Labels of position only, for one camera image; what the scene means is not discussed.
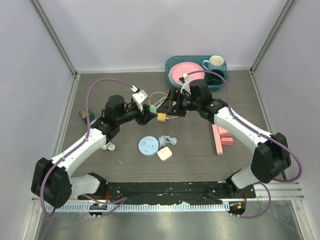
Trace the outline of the green charger plug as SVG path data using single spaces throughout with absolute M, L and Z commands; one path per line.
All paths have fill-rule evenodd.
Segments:
M 157 108 L 156 108 L 154 105 L 151 105 L 151 106 L 149 107 L 149 111 L 150 111 L 151 113 L 153 113 L 153 114 L 156 114 L 156 113 L 157 113 Z

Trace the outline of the round blue power strip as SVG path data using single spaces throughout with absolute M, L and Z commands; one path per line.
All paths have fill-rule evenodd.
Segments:
M 138 150 L 145 157 L 152 157 L 159 150 L 159 142 L 153 136 L 145 136 L 138 143 Z

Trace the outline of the dark green cube socket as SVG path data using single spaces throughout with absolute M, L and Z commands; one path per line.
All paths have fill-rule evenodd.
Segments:
M 88 109 L 88 111 L 87 111 L 85 108 L 83 108 L 82 110 L 79 111 L 79 116 L 86 124 L 88 123 L 87 117 L 88 117 L 90 123 L 92 123 L 96 120 L 93 112 L 90 109 Z

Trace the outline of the pink power strip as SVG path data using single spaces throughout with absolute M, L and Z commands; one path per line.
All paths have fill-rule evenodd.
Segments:
M 216 154 L 218 156 L 222 156 L 224 152 L 223 152 L 223 146 L 221 144 L 221 138 L 232 137 L 232 134 L 227 130 L 225 130 L 224 128 L 217 126 L 216 124 L 212 124 L 212 132 L 213 132 Z

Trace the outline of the pink cube socket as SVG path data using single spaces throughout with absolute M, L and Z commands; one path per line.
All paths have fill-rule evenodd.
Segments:
M 222 146 L 233 146 L 234 145 L 234 139 L 232 137 L 222 137 L 220 139 Z

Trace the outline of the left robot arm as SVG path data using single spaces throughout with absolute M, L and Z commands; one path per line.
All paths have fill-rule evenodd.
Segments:
M 147 105 L 148 95 L 139 91 L 129 103 L 121 95 L 112 95 L 101 111 L 101 116 L 90 125 L 86 134 L 68 149 L 52 157 L 41 158 L 35 165 L 31 191 L 41 202 L 58 209 L 70 198 L 89 194 L 100 200 L 107 192 L 106 180 L 95 173 L 73 177 L 75 170 L 94 152 L 109 143 L 122 124 L 136 121 L 146 125 L 156 117 Z

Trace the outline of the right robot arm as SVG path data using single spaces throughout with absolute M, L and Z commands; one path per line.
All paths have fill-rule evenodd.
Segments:
M 225 190 L 230 197 L 238 197 L 244 188 L 257 182 L 269 183 L 291 166 L 290 155 L 285 150 L 288 143 L 283 134 L 273 135 L 236 114 L 226 102 L 212 97 L 202 79 L 193 80 L 189 91 L 171 88 L 156 111 L 177 117 L 196 111 L 200 117 L 224 128 L 249 148 L 253 153 L 251 164 L 226 179 Z

